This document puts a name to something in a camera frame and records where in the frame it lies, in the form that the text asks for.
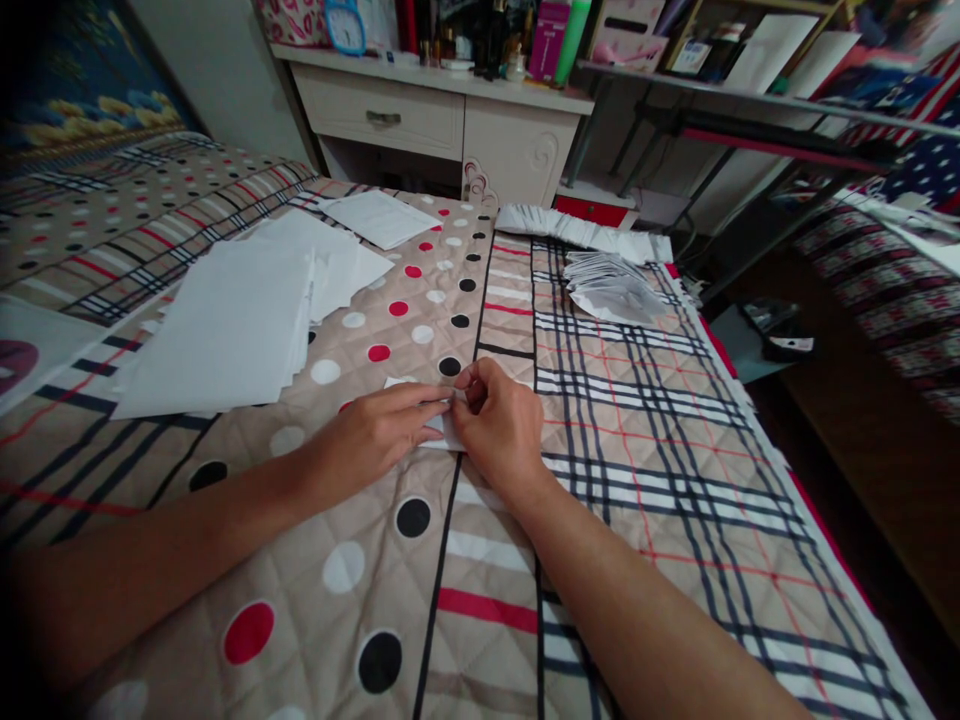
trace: box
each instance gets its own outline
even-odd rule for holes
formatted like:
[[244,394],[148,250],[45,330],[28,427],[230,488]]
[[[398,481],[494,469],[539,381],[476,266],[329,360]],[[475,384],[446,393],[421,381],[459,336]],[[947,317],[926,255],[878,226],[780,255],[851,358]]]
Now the box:
[[563,3],[540,3],[537,30],[533,36],[533,52],[527,71],[537,82],[549,83],[557,72],[563,34],[570,19],[570,6]]
[[654,72],[668,38],[653,34],[666,0],[605,0],[597,17],[590,59]]

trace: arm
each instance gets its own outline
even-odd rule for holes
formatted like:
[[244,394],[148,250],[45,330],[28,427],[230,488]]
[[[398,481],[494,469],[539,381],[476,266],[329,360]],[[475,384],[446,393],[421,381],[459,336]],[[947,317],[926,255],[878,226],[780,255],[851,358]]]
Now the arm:
[[66,689],[281,532],[383,477],[449,388],[354,402],[294,452],[169,504],[15,556],[11,580],[48,681]]
[[453,418],[530,537],[627,717],[809,717],[740,645],[564,490],[540,458],[543,409],[492,360],[466,368]]

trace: drawer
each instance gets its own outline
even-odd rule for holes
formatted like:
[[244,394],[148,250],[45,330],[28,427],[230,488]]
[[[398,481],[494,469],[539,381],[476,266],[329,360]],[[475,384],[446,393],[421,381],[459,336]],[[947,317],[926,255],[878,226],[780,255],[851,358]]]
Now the drawer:
[[557,197],[557,210],[606,227],[620,227],[620,223],[623,222],[628,212],[627,208],[617,207],[616,205],[604,205],[603,203],[562,195]]
[[463,95],[307,65],[292,70],[318,135],[462,159]]

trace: drawer handle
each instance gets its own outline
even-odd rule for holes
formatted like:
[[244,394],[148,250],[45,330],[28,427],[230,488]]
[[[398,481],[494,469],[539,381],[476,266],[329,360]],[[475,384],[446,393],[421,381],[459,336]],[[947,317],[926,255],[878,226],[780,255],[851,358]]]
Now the drawer handle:
[[375,113],[373,110],[367,110],[367,120],[384,125],[399,125],[400,113]]

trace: green bottle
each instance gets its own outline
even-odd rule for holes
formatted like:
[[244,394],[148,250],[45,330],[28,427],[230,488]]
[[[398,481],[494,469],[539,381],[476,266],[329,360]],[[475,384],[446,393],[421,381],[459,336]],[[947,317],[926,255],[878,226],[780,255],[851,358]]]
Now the green bottle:
[[555,85],[567,84],[570,71],[573,70],[573,63],[577,59],[580,38],[583,37],[583,28],[587,24],[589,14],[590,0],[573,0],[567,30],[563,34],[563,45],[560,47],[560,61],[557,63],[557,72],[553,76]]

